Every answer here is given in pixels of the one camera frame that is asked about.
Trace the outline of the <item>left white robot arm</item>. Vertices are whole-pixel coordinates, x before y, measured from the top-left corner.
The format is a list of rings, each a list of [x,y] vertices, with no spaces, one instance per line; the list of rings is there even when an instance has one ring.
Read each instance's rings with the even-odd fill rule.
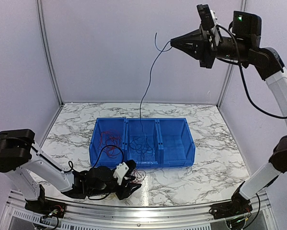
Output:
[[[35,133],[30,129],[0,132],[0,173],[11,179],[25,200],[40,213],[47,213],[51,206],[45,199],[45,189],[30,173],[40,176],[72,199],[102,200],[102,196],[115,194],[123,200],[141,188],[132,175],[136,168],[133,160],[123,161],[114,169],[93,166],[81,172],[70,163],[67,170],[50,158],[34,137]]]

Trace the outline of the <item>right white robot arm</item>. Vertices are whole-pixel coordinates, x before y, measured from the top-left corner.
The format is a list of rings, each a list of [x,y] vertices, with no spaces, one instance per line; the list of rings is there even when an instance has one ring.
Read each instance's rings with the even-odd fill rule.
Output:
[[[206,4],[197,6],[200,26],[197,30],[170,40],[170,45],[198,60],[200,67],[212,68],[215,59],[243,70],[252,65],[274,96],[281,111],[278,119],[287,126],[287,70],[278,52],[260,47],[262,20],[255,14],[234,11],[228,28],[218,23],[215,12]],[[273,150],[268,163],[243,182],[228,202],[227,210],[239,214],[260,190],[287,172],[287,135]]]

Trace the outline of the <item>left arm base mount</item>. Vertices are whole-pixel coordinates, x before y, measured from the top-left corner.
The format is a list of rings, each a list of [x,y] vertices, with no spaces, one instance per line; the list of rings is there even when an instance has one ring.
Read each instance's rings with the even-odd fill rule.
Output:
[[[39,185],[39,196],[36,200],[25,200],[25,209],[43,215],[43,218],[63,218],[66,212],[66,204],[45,197],[45,189]]]

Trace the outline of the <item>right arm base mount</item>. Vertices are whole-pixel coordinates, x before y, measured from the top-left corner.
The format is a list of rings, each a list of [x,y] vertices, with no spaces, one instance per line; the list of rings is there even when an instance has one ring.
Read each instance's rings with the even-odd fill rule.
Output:
[[[230,201],[211,205],[209,214],[212,215],[214,219],[233,217],[253,210],[250,200],[247,200],[240,194],[240,188],[243,184],[244,182],[236,189]]]

